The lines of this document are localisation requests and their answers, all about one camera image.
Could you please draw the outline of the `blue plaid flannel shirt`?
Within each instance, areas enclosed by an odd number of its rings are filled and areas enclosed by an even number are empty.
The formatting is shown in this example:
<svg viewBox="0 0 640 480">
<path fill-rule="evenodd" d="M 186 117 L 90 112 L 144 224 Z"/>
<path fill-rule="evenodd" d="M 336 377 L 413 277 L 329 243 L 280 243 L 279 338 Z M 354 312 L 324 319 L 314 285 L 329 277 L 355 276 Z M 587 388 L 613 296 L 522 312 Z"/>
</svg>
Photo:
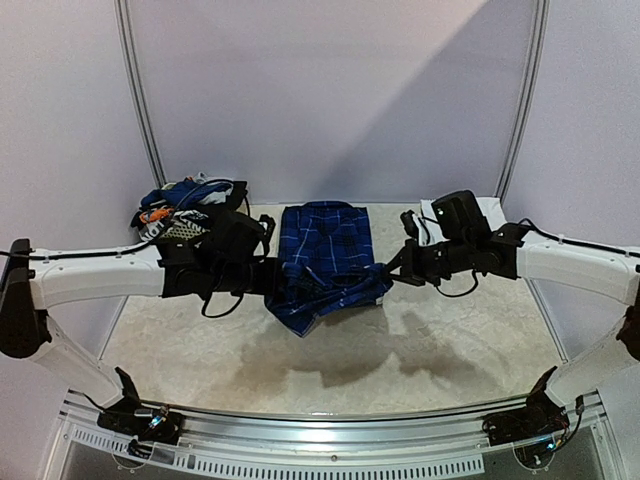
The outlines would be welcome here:
<svg viewBox="0 0 640 480">
<path fill-rule="evenodd" d="M 278 261 L 281 283 L 265 307 L 299 337 L 321 317 L 376 305 L 393 286 L 374 258 L 368 210 L 346 202 L 285 208 Z"/>
</svg>

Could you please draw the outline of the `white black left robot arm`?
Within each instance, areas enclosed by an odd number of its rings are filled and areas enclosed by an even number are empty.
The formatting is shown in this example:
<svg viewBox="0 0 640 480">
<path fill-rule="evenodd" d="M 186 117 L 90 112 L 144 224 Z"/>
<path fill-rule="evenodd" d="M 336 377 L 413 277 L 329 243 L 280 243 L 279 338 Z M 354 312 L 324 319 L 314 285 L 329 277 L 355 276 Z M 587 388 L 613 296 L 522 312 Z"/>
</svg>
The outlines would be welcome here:
<svg viewBox="0 0 640 480">
<path fill-rule="evenodd" d="M 148 412 L 130 377 L 103 365 L 72 341 L 50 316 L 54 306 L 111 297 L 173 298 L 215 293 L 272 295 L 280 262 L 254 247 L 217 251 L 180 240 L 85 251 L 32 249 L 15 241 L 1 276 L 1 352 L 27 359 L 64 379 L 108 410 L 128 434 L 148 426 Z"/>
</svg>

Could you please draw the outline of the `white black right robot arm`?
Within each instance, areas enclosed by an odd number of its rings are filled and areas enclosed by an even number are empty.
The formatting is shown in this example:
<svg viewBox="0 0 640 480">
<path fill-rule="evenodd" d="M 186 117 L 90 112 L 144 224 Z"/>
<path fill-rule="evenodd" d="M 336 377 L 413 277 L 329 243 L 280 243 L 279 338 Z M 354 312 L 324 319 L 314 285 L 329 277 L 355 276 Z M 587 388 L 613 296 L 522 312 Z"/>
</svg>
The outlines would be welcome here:
<svg viewBox="0 0 640 480">
<path fill-rule="evenodd" d="M 405 242 L 387 264 L 394 280 L 438 287 L 471 272 L 533 287 L 567 361 L 546 374 L 517 427 L 537 436 L 552 424 L 555 406 L 568 404 L 639 364 L 639 255 L 619 246 L 551 235 L 532 224 L 506 223 L 491 231 L 444 229 L 440 241 Z"/>
</svg>

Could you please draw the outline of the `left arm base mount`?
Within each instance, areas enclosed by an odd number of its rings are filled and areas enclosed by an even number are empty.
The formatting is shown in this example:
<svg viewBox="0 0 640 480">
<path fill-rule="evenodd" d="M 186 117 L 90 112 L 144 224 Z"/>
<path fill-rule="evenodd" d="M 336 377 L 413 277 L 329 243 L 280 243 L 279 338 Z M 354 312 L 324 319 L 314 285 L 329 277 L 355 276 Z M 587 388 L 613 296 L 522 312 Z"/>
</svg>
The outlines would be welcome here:
<svg viewBox="0 0 640 480">
<path fill-rule="evenodd" d="M 168 405 L 145 406 L 131 377 L 115 368 L 122 383 L 122 398 L 114 405 L 101 407 L 97 425 L 105 430 L 136 437 L 139 442 L 177 445 L 185 417 Z"/>
</svg>

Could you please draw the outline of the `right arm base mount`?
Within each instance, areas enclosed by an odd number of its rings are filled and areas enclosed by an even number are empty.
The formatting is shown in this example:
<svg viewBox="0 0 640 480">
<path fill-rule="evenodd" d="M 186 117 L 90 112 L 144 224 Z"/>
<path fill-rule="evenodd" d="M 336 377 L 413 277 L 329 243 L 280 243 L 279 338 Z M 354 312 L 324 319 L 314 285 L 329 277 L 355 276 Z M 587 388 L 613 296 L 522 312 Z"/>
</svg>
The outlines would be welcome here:
<svg viewBox="0 0 640 480">
<path fill-rule="evenodd" d="M 571 430 L 566 408 L 557 405 L 546 394 L 549 379 L 556 370 L 557 367 L 552 367 L 540 377 L 527 395 L 523 407 L 483 417 L 482 430 L 492 446 L 541 437 L 561 430 L 560 438 L 551 440 L 545 446 L 547 452 L 555 453 L 575 436 L 585 410 L 584 397 L 576 398 L 575 410 L 578 417 Z"/>
</svg>

